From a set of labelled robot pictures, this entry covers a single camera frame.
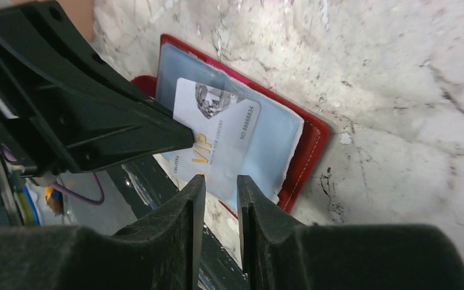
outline purple wire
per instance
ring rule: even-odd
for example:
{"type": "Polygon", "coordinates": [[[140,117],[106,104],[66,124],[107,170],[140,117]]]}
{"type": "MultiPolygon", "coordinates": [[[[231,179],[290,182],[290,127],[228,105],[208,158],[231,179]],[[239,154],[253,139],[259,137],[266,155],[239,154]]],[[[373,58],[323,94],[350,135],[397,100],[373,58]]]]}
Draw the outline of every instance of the purple wire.
{"type": "MultiPolygon", "coordinates": [[[[12,152],[10,151],[10,149],[8,149],[8,147],[6,147],[6,145],[2,144],[2,154],[4,155],[4,159],[6,159],[7,162],[9,163],[15,163],[17,162],[17,158],[15,158],[15,156],[12,154],[12,152]]],[[[100,193],[100,199],[98,201],[94,200],[94,199],[89,199],[87,198],[86,196],[82,196],[80,194],[78,194],[77,192],[73,192],[72,190],[62,186],[61,184],[55,182],[53,184],[51,184],[51,186],[57,190],[58,192],[61,192],[63,193],[64,195],[70,195],[72,196],[73,198],[76,198],[80,201],[83,201],[83,202],[86,202],[88,204],[93,204],[93,205],[100,205],[104,202],[104,190],[102,189],[102,185],[100,184],[100,181],[98,180],[98,177],[95,173],[92,173],[93,174],[93,179],[95,180],[95,183],[97,184],[97,187],[98,187],[98,192],[100,193]]]]}
{"type": "Polygon", "coordinates": [[[2,145],[2,153],[4,154],[4,158],[6,159],[7,162],[9,163],[17,162],[17,158],[13,156],[10,149],[8,149],[8,147],[6,147],[5,145],[2,145]]]}
{"type": "Polygon", "coordinates": [[[98,201],[94,200],[94,199],[89,199],[87,198],[86,196],[82,196],[76,192],[73,192],[72,190],[62,186],[61,184],[55,182],[53,184],[51,184],[51,186],[57,190],[58,192],[61,192],[63,193],[64,195],[70,195],[72,196],[73,198],[76,198],[80,201],[84,201],[88,204],[93,204],[93,205],[100,205],[104,202],[104,190],[102,189],[102,185],[100,184],[100,181],[98,180],[98,177],[95,173],[92,173],[93,174],[93,178],[95,180],[95,183],[97,184],[97,187],[98,187],[98,191],[100,192],[100,199],[98,201]]]}

